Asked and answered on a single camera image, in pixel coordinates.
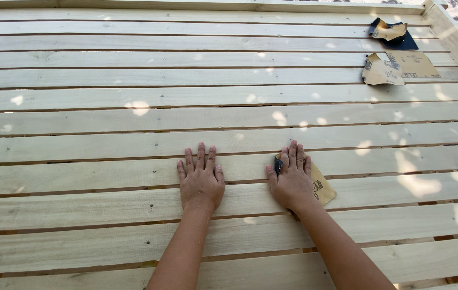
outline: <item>sandpaper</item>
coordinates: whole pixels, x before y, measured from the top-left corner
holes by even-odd
[[[398,63],[406,77],[440,77],[424,52],[389,50],[390,61]]]
[[[361,78],[366,85],[404,85],[403,71],[394,60],[382,60],[376,53],[367,56]]]
[[[283,162],[280,160],[281,154],[275,155],[274,169],[279,176]],[[319,169],[311,163],[311,180],[313,181],[313,195],[320,201],[322,205],[328,203],[331,199],[335,198],[336,191],[329,185],[326,178],[320,173]]]

